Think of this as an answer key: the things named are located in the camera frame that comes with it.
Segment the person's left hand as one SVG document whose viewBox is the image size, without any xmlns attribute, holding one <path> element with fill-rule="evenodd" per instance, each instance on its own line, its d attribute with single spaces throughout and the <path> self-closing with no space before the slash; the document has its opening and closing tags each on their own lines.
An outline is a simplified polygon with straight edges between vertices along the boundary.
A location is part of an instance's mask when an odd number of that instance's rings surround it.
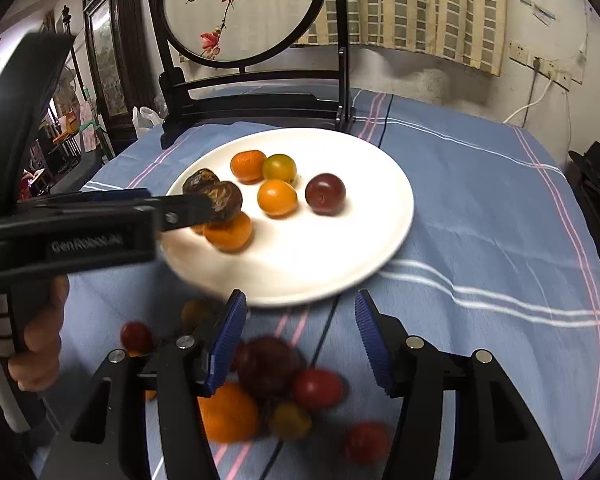
<svg viewBox="0 0 600 480">
<path fill-rule="evenodd" d="M 53 385 L 59 374 L 60 331 L 65 321 L 65 304 L 70 284 L 67 275 L 50 282 L 50 303 L 23 332 L 28 351 L 12 356 L 8 371 L 21 391 L 41 392 Z"/>
</svg>

